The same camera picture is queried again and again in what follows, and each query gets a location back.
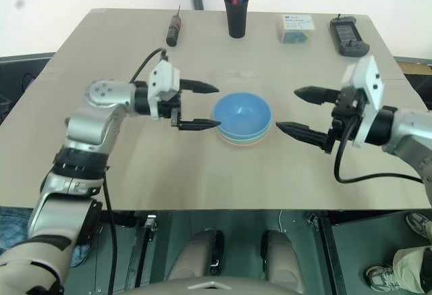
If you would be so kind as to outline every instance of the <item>shoe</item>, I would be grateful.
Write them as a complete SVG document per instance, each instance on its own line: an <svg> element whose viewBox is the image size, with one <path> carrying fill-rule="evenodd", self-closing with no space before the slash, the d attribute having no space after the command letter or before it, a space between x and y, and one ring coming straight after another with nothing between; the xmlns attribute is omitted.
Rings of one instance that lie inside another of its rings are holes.
<svg viewBox="0 0 432 295"><path fill-rule="evenodd" d="M424 237L426 240L431 241L426 232L426 225L431 221L430 219L418 213L409 213L405 216L405 221L411 227L412 231Z"/></svg>
<svg viewBox="0 0 432 295"><path fill-rule="evenodd" d="M377 292L391 292L400 289L393 267L372 266L364 274L369 287Z"/></svg>

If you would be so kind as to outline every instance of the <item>black screwdriver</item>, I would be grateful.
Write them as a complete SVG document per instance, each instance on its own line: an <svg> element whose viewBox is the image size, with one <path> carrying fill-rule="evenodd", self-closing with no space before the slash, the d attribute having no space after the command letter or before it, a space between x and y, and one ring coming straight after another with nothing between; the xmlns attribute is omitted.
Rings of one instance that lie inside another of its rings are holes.
<svg viewBox="0 0 432 295"><path fill-rule="evenodd" d="M182 20L179 17L180 13L180 5L178 6L177 14L171 18L171 22L168 27L167 34L167 44L170 47L174 47L177 45L178 33L180 32L180 26L182 25Z"/></svg>

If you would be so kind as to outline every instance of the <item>beige tabletop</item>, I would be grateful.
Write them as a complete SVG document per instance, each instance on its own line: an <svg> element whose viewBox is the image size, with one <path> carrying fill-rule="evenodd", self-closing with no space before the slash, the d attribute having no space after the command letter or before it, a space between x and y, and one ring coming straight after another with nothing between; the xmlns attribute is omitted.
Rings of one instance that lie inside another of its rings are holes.
<svg viewBox="0 0 432 295"><path fill-rule="evenodd" d="M94 9L47 64L0 127L0 205L32 207L63 141L64 119L80 105L86 86L101 78L128 81L142 60L165 46L173 11ZM230 38L221 11L182 11L177 47L169 60L181 78L202 80L220 93L182 96L184 119L210 117L219 98L236 91L263 97L275 121L294 121L326 132L331 105L316 106L293 91L309 85L338 89L346 66L328 24L314 14L316 30L299 45L283 45L281 14L249 13L246 36ZM356 16L385 82L384 103L424 110L366 16ZM146 80L156 60L139 79ZM179 132L168 120L127 118L109 158L114 209L407 209L429 207L423 185L394 178L343 185L333 177L335 150L290 138L272 126L255 146L226 144L215 129ZM376 172L415 175L377 146L347 146L343 177Z"/></svg>

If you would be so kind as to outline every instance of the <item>stacked bowls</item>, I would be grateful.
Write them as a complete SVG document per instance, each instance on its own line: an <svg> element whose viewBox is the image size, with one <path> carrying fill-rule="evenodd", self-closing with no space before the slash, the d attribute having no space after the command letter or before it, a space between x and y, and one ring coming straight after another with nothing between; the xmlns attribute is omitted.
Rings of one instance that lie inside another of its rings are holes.
<svg viewBox="0 0 432 295"><path fill-rule="evenodd" d="M260 97L248 92L236 92L220 99L213 119L220 137L234 145L249 146L259 142L270 128L270 106Z"/></svg>

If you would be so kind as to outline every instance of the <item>black remote control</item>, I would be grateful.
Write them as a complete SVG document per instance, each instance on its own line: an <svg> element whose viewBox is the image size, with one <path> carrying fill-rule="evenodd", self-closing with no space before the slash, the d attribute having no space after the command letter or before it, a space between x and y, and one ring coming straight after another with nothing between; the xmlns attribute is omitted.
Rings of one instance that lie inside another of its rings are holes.
<svg viewBox="0 0 432 295"><path fill-rule="evenodd" d="M335 39L336 48L345 57L364 57L369 52L369 44L362 41L356 27L356 18L340 17L330 21L330 31Z"/></svg>

